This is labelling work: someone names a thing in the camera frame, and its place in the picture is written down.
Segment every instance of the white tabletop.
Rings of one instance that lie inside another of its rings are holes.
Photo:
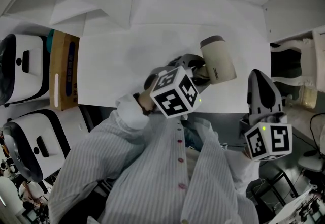
[[[164,21],[183,24],[158,24]],[[235,0],[134,0],[131,24],[128,31],[80,39],[80,104],[115,107],[117,98],[143,90],[152,69],[186,53],[202,55],[200,41],[212,35],[226,40],[237,78],[209,86],[197,112],[248,112],[249,73],[270,75],[261,7]]]

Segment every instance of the chair leg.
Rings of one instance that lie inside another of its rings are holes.
[[[279,200],[279,202],[281,203],[282,206],[285,206],[285,201],[284,199],[282,198],[282,196],[280,195],[280,193],[278,192],[278,190],[274,187],[272,181],[270,181],[269,179],[266,179],[266,182],[269,184],[269,186],[271,187],[272,189],[272,192],[274,193],[274,195],[276,196],[276,198]]]
[[[283,77],[272,77],[273,82],[281,82],[290,86],[308,86],[314,87],[314,83],[311,80],[311,77],[299,76],[296,78],[283,78]]]
[[[294,193],[295,197],[298,198],[298,192],[296,190],[296,188],[294,187],[293,183],[290,181],[290,179],[288,178],[288,176],[286,175],[286,173],[283,174],[284,178],[286,179],[287,183],[289,184],[292,192]]]

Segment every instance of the white striped shirt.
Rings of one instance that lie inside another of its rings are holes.
[[[208,121],[198,118],[194,126],[204,144],[189,182],[180,119],[147,117],[131,95],[119,99],[117,110],[71,149],[50,196],[51,223],[110,178],[117,181],[101,223],[258,224],[245,191],[258,179],[259,163],[222,150]]]

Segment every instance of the shirt button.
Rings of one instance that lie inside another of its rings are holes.
[[[186,185],[184,183],[179,183],[178,187],[181,189],[186,189]]]

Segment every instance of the white chair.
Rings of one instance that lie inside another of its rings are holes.
[[[290,40],[281,46],[272,48],[272,52],[288,49],[301,53],[302,74],[296,78],[273,77],[273,82],[281,82],[291,86],[307,86],[325,92],[325,35],[313,31],[313,39],[302,41]]]

